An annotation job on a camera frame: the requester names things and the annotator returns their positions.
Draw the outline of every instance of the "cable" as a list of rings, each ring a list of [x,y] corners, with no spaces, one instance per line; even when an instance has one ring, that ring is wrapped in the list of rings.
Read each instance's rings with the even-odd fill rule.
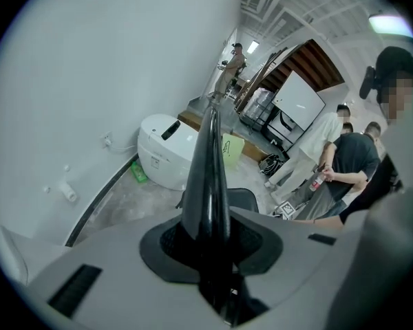
[[[126,151],[127,149],[134,148],[135,146],[128,146],[127,148],[115,148],[113,146],[109,146],[110,149],[113,149],[114,151]]]
[[[107,146],[107,148],[113,149],[114,151],[126,151],[127,149],[134,148],[136,146],[134,145],[128,146],[127,148],[115,148],[114,146],[112,146],[112,141],[109,139],[105,140],[105,145]]]

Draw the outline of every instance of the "hand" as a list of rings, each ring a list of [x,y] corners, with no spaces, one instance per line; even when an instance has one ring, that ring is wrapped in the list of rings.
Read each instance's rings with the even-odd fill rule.
[[[324,174],[324,181],[332,182],[335,179],[335,172],[332,167],[325,168],[322,173]]]

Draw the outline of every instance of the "bottle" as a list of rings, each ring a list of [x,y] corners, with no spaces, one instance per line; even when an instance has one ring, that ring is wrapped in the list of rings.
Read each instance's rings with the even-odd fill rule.
[[[313,181],[313,183],[310,184],[309,189],[313,192],[315,192],[321,184],[324,182],[324,174],[320,173]]]

